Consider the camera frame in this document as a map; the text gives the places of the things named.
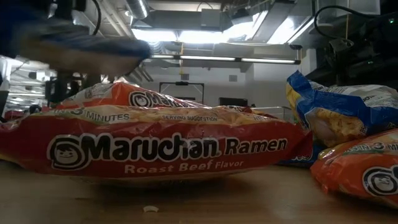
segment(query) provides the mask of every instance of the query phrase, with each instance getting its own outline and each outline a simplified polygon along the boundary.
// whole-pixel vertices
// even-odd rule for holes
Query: cable
[[[347,7],[344,7],[344,6],[326,6],[326,7],[323,7],[323,8],[321,8],[321,9],[319,9],[319,10],[317,11],[317,13],[315,13],[314,18],[313,18],[313,19],[314,19],[313,26],[314,26],[315,30],[317,30],[317,32],[318,32],[320,35],[322,35],[322,36],[324,36],[324,37],[329,37],[329,38],[332,38],[332,39],[344,39],[344,38],[342,38],[342,37],[335,37],[335,36],[332,36],[332,35],[328,35],[328,34],[322,32],[322,31],[319,29],[318,24],[317,24],[318,16],[319,16],[319,14],[320,14],[322,11],[324,11],[325,9],[341,9],[341,10],[350,12],[350,13],[352,13],[352,14],[354,14],[354,15],[362,16],[362,17],[365,17],[365,18],[368,18],[368,19],[373,19],[373,18],[377,17],[377,16],[372,16],[372,15],[363,14],[363,13],[360,13],[360,12],[358,12],[358,11],[355,11],[355,10],[353,10],[353,9],[350,9],[350,8],[347,8]]]
[[[98,33],[99,29],[100,29],[100,26],[101,26],[102,14],[101,14],[100,4],[98,4],[98,1],[97,0],[92,0],[92,1],[93,1],[94,5],[95,5],[95,8],[97,8],[97,14],[98,14],[97,24],[95,25],[95,29],[94,29],[93,34],[92,34],[92,35],[96,35]]]
[[[20,69],[22,68],[22,66],[24,66],[28,61],[29,61],[29,60],[26,60],[24,63],[22,63],[22,65],[18,66],[14,71],[12,71],[12,72],[10,73],[10,76],[11,76],[12,74],[14,74],[16,71],[20,70]]]
[[[197,11],[199,11],[199,7],[200,7],[203,3],[207,4],[208,6],[211,7],[211,9],[213,9],[213,6],[211,6],[211,4],[209,4],[208,2],[201,2],[201,3],[199,3],[199,5],[198,5],[198,7],[197,7]]]

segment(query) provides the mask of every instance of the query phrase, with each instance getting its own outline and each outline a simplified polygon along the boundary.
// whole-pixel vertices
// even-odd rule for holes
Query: crinkled plastic
[[[327,191],[398,208],[398,129],[329,148],[311,167]]]
[[[294,166],[294,167],[306,167],[309,168],[318,159],[319,153],[322,152],[326,147],[322,144],[313,143],[312,153],[310,156],[297,156],[287,161],[280,161],[278,164]]]
[[[79,108],[98,105],[144,107],[205,107],[194,101],[180,100],[169,95],[146,90],[123,82],[95,84],[61,102],[57,108]]]
[[[312,145],[300,127],[256,114],[114,105],[32,114],[0,124],[0,138],[0,153],[26,169],[141,182],[244,172]]]
[[[328,88],[297,71],[287,79],[286,94],[295,117],[328,147],[398,124],[398,93],[386,86]]]

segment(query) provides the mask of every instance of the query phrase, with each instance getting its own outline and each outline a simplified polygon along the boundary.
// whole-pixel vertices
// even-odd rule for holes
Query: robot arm
[[[47,83],[54,94],[46,99],[59,102],[69,96],[68,83],[78,82],[78,72],[91,77],[85,86],[109,77],[131,73],[150,57],[150,47],[130,38],[106,39],[89,35],[88,29],[73,25],[72,10],[84,11],[84,0],[56,0],[57,10],[48,19],[52,0],[2,0],[0,6],[0,54],[16,55],[50,65],[57,78]]]

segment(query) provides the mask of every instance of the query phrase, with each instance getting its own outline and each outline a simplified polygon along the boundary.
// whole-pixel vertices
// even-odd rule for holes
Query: wooden table
[[[325,195],[308,170],[268,167],[195,187],[101,187],[0,162],[0,223],[398,223],[398,212]],[[154,205],[158,213],[144,213]]]

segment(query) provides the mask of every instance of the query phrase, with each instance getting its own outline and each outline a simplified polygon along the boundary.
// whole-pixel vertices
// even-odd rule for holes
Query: ceiling light
[[[300,30],[299,30],[296,34],[294,34],[294,36],[291,37],[291,38],[287,41],[288,44],[291,44],[295,39],[297,39],[298,37],[300,37],[310,26],[312,26],[312,24],[313,24],[313,22],[314,22],[314,19],[313,19],[313,17],[310,17],[309,19],[310,19],[310,20],[307,21],[307,24],[305,24],[303,27],[299,27]]]
[[[173,59],[174,56],[173,55],[152,55],[151,58],[155,58],[155,59]]]
[[[8,93],[10,96],[44,96],[44,94],[38,93]]]
[[[217,60],[217,61],[235,61],[235,58],[232,57],[206,57],[206,56],[191,56],[191,55],[181,55],[181,59],[189,59],[189,60]]]
[[[296,63],[295,60],[266,59],[266,58],[242,58],[242,62],[252,62],[252,63],[287,63],[287,64]]]
[[[294,22],[291,18],[286,18],[285,21],[275,30],[272,37],[267,44],[284,44],[294,34]]]
[[[140,30],[132,29],[134,36],[146,42],[177,41],[177,36],[171,30]]]
[[[178,40],[189,44],[217,44],[227,41],[221,32],[192,30],[183,31]]]

